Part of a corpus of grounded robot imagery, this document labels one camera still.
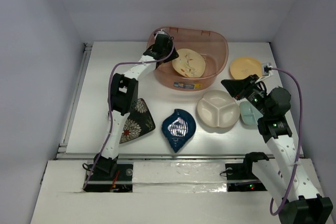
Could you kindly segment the cream floral round plate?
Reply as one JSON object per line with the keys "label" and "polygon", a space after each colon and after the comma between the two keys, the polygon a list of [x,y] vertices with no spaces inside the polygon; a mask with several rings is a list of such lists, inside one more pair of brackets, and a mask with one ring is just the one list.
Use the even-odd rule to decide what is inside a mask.
{"label": "cream floral round plate", "polygon": [[188,78],[199,78],[206,68],[204,58],[191,49],[177,50],[178,58],[172,61],[173,69],[180,75]]}

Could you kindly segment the yellow round plate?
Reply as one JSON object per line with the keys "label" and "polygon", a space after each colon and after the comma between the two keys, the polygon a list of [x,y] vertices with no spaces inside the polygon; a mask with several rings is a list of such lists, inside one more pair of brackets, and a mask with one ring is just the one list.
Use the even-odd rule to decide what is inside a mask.
{"label": "yellow round plate", "polygon": [[239,57],[230,64],[230,74],[235,80],[242,80],[256,74],[262,77],[261,63],[252,57]]}

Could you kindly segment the white three-section divided plate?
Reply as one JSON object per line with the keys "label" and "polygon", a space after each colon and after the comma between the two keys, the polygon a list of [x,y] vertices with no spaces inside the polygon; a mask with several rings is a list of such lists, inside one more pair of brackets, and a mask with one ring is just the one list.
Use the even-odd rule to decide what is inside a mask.
{"label": "white three-section divided plate", "polygon": [[209,127],[232,127],[240,117],[239,105],[235,99],[221,90],[206,92],[197,103],[197,113]]}

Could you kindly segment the light teal rectangular plate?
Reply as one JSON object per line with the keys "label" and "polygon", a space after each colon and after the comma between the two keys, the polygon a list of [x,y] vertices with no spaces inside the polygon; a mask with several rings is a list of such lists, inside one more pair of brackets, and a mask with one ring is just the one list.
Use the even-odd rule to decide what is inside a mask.
{"label": "light teal rectangular plate", "polygon": [[249,126],[256,126],[258,120],[263,115],[248,101],[241,102],[239,104],[240,116],[242,121]]}

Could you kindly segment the dark blue leaf-shaped plate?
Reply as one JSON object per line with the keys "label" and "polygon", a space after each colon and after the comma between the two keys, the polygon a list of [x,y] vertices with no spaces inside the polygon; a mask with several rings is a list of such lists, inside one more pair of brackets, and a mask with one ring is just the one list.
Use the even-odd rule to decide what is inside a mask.
{"label": "dark blue leaf-shaped plate", "polygon": [[196,121],[189,112],[174,109],[174,112],[162,122],[161,131],[172,151],[177,153],[194,136]]}

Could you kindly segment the black floral square plate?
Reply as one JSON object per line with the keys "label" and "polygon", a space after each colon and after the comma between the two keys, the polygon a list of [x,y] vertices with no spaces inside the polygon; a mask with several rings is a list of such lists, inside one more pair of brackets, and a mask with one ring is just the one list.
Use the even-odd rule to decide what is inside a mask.
{"label": "black floral square plate", "polygon": [[155,128],[153,117],[145,100],[139,98],[135,109],[130,113],[124,124],[119,143],[124,144],[135,140],[152,132]]}

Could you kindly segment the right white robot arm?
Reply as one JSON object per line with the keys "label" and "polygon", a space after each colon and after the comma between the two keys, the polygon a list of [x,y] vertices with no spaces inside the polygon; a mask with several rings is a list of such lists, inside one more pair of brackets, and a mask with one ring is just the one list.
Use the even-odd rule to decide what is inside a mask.
{"label": "right white robot arm", "polygon": [[236,100],[246,99],[262,117],[258,131],[271,150],[278,167],[273,168],[267,155],[246,154],[241,171],[248,178],[257,177],[271,194],[270,208],[281,223],[326,223],[333,210],[330,198],[323,197],[299,160],[299,143],[294,142],[286,119],[291,108],[291,94],[282,87],[267,92],[257,75],[243,80],[222,80],[221,84]]}

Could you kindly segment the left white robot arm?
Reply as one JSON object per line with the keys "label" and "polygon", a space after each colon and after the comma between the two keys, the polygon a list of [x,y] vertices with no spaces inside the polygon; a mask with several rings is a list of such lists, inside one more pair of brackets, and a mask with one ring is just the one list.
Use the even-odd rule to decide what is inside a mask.
{"label": "left white robot arm", "polygon": [[154,33],[152,44],[139,61],[120,62],[110,73],[108,83],[109,129],[101,150],[95,156],[84,183],[98,172],[104,179],[114,179],[117,172],[120,138],[123,127],[138,100],[139,80],[154,71],[159,65],[177,58],[173,37],[163,30]]}

